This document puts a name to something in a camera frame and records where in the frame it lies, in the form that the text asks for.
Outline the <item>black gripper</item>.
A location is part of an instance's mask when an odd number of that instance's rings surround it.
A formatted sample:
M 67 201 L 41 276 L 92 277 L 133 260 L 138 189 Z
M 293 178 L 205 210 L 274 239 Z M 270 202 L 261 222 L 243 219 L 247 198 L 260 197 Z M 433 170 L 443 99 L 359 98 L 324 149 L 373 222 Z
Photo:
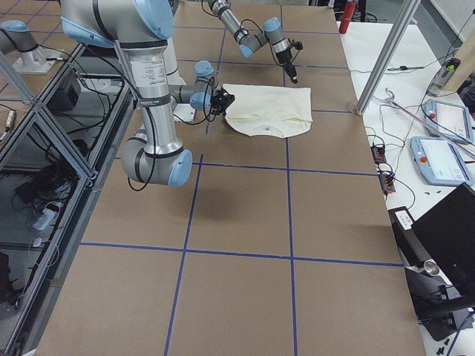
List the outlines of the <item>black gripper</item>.
M 290 78 L 291 83 L 298 83 L 298 75 L 295 66 L 292 64 L 296 55 L 292 54 L 292 49 L 297 50 L 299 53 L 303 50 L 304 46 L 302 42 L 291 39 L 282 39 L 279 42 L 273 44 L 273 51 L 276 57 L 276 63 L 284 67 L 287 76 Z
M 215 90 L 211 99 L 211 114 L 225 116 L 226 110 L 234 101 L 235 95 L 226 89 Z

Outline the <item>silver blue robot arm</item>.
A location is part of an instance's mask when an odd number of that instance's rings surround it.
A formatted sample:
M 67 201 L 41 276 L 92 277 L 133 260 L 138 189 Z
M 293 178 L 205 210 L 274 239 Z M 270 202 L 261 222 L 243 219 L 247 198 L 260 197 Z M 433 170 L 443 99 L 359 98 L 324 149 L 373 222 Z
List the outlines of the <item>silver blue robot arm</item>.
M 280 19 L 272 17 L 259 26 L 251 19 L 239 20 L 232 12 L 229 1 L 202 1 L 202 7 L 204 3 L 209 7 L 206 13 L 219 19 L 231 33 L 242 57 L 251 58 L 261 48 L 267 46 L 274 63 L 284 69 L 291 83 L 298 83 L 294 61 L 304 46 L 300 41 L 291 40 L 284 34 Z
M 143 127 L 125 144 L 122 167 L 130 181 L 182 186 L 192 169 L 192 153 L 183 147 L 174 125 L 174 106 L 224 115 L 235 100 L 221 87 L 207 61 L 195 66 L 193 85 L 170 85 L 165 51 L 174 34 L 168 1 L 61 1 L 65 34 L 85 45 L 124 53 L 142 111 Z

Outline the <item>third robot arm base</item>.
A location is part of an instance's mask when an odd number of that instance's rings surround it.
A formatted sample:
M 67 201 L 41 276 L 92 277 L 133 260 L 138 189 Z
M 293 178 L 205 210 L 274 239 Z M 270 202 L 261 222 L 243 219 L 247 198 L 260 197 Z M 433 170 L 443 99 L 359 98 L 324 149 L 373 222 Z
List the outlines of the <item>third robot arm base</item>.
M 1 53 L 7 55 L 18 52 L 20 57 L 13 63 L 17 73 L 46 74 L 56 62 L 56 55 L 48 60 L 29 27 L 20 20 L 7 20 L 1 23 Z

